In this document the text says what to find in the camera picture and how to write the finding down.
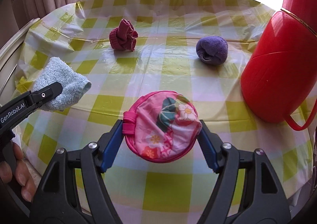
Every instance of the yellow checkered tablecloth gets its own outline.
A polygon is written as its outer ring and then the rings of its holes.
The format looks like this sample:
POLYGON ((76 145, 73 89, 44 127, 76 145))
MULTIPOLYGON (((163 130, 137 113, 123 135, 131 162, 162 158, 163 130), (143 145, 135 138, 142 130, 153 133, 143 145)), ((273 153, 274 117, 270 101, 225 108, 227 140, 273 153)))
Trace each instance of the yellow checkered tablecloth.
MULTIPOLYGON (((259 120, 245 105, 240 75, 273 10, 254 0, 84 0, 56 9, 29 30, 16 72, 18 93, 29 90, 50 57, 60 57, 88 77, 92 88, 64 112, 37 111, 20 124, 23 151, 43 174, 58 147, 77 150, 108 132, 140 96, 174 90, 190 99, 212 132, 237 148, 262 148, 287 197, 310 178, 316 121, 301 132, 259 120), (114 51, 109 32, 122 18, 139 33, 134 52, 114 51), (227 61, 203 64, 197 41, 219 35, 228 41, 227 61)), ((292 115, 303 124, 317 88, 292 115)), ((76 170, 82 205, 88 205, 76 170)), ((208 169, 198 143, 183 158, 155 164, 122 143, 104 176, 125 224, 195 223, 217 175, 208 169)), ((231 212, 240 202, 240 172, 231 212)))

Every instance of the light blue washcloth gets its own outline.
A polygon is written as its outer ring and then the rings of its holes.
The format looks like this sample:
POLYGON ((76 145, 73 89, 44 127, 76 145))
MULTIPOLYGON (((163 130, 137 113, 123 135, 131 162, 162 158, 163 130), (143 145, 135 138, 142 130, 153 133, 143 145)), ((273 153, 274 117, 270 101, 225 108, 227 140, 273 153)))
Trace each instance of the light blue washcloth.
POLYGON ((40 76, 35 81, 32 91, 40 90, 54 82, 59 82, 63 92, 40 109, 48 112, 63 111, 78 103, 91 88, 91 82, 81 74, 74 72, 58 57, 52 57, 40 76))

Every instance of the purple sock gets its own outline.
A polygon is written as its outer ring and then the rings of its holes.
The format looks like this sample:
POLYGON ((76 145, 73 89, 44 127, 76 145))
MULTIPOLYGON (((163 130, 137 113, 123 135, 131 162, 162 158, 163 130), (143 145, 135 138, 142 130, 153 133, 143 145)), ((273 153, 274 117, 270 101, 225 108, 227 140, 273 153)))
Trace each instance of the purple sock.
POLYGON ((198 41, 196 52, 202 62, 220 65, 227 59, 228 43, 220 36, 207 36, 198 41))

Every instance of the blue gripper pad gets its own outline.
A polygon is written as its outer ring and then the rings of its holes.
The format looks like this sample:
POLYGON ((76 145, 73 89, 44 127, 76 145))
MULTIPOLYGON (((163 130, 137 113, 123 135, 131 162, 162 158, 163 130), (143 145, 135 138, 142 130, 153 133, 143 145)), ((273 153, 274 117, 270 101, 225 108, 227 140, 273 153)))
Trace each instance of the blue gripper pad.
POLYGON ((122 135, 122 122, 121 122, 118 128, 115 130, 106 148, 103 151, 102 163, 100 166, 100 170, 102 173, 106 172, 107 169, 112 167, 112 164, 116 158, 116 155, 118 153, 122 140, 123 140, 123 135, 122 135))
POLYGON ((199 142, 201 151, 205 157, 208 167, 212 169, 215 173, 217 173, 219 170, 219 165, 217 163, 216 151, 213 148, 212 143, 210 142, 204 129, 202 129, 199 133, 197 140, 199 142))

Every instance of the thermos handle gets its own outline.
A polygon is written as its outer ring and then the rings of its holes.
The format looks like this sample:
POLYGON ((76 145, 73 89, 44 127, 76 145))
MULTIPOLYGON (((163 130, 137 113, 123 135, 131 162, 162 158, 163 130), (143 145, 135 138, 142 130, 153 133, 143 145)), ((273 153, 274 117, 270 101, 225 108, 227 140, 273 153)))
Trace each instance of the thermos handle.
POLYGON ((315 105, 312 109, 312 112, 310 113, 306 123, 302 127, 299 126, 290 115, 285 117, 285 121, 295 131, 301 131, 301 130, 304 130, 305 128, 308 128, 308 126, 312 123, 313 119, 315 118, 316 112, 317 112, 317 99, 315 101, 315 105))

